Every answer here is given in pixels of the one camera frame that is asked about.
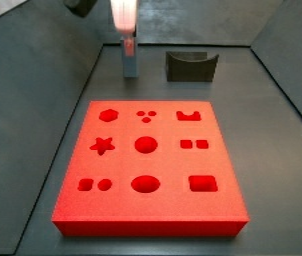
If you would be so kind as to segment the silver blue gripper finger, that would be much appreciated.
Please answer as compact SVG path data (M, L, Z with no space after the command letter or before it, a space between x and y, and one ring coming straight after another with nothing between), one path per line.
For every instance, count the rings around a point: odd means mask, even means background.
M124 75L126 78L138 77L137 58L137 22L138 22L138 2L140 0L110 0L114 25L122 35L122 60Z

